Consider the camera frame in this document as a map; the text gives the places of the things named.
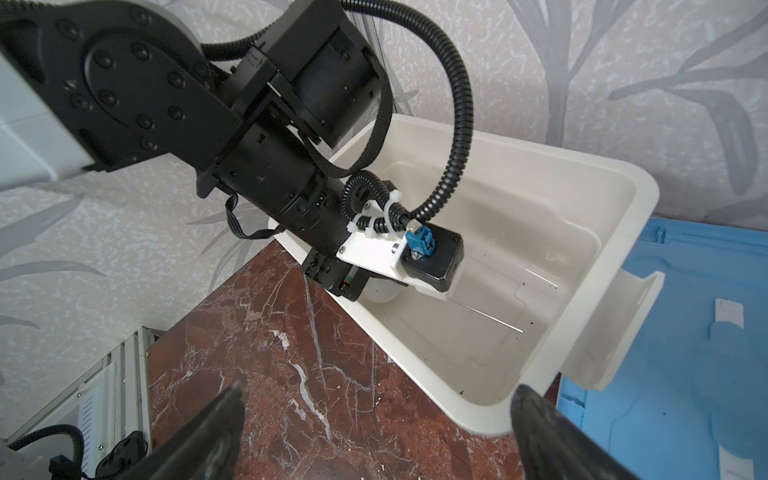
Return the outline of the blue plastic lid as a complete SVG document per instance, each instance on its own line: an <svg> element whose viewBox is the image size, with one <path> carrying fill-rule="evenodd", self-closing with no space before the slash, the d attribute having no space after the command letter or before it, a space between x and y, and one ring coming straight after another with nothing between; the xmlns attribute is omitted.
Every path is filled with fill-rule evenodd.
<svg viewBox="0 0 768 480"><path fill-rule="evenodd" d="M562 380L558 409L639 478L765 478L766 234L653 219L624 267L661 293L610 385Z"/></svg>

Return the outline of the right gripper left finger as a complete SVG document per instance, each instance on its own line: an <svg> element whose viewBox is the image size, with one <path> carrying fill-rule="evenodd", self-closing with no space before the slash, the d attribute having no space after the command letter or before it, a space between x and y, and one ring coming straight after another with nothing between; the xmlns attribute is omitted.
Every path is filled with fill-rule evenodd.
<svg viewBox="0 0 768 480"><path fill-rule="evenodd" d="M119 479L220 479L234 477L245 422L245 402L238 382L152 454Z"/></svg>

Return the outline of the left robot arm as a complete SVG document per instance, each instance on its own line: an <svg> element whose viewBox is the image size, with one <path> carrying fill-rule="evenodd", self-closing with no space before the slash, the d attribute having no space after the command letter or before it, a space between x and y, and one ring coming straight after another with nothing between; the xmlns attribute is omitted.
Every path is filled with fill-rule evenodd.
<svg viewBox="0 0 768 480"><path fill-rule="evenodd" d="M214 190L258 207L305 242L302 270L356 300L370 273L338 258L343 183L316 149L365 110L391 110L384 69L336 1L296 1L243 45L233 73L173 14L145 1L5 1L1 51L96 171L170 153Z"/></svg>

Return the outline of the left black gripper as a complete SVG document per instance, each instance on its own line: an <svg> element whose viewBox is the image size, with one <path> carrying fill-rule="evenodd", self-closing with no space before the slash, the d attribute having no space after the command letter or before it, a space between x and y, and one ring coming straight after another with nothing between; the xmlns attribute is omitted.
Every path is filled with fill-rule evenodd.
<svg viewBox="0 0 768 480"><path fill-rule="evenodd" d="M370 273L337 256L349 236L343 179L376 159L391 124L393 95L378 57L337 1L295 1L263 30L202 51L210 61L236 62L221 94L244 126L199 187L227 191L229 206L254 204L278 232L310 247L305 275L357 299ZM336 146L371 106L368 144L351 167L335 167L317 143Z"/></svg>

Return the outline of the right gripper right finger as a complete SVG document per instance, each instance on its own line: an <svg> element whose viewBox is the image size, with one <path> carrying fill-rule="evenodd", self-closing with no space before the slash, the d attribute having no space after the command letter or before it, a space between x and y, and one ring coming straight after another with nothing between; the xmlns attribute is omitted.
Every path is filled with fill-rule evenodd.
<svg viewBox="0 0 768 480"><path fill-rule="evenodd" d="M516 388L510 413L527 479L637 479L529 386Z"/></svg>

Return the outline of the white plastic bin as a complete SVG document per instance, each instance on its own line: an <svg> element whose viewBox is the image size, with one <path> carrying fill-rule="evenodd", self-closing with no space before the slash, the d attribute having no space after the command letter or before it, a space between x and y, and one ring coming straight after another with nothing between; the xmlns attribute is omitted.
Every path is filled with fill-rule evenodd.
<svg viewBox="0 0 768 480"><path fill-rule="evenodd" d="M613 380L664 284L623 269L659 196L631 163L477 132L435 219L465 244L449 297L377 275L341 306L458 426L507 434L519 385Z"/></svg>

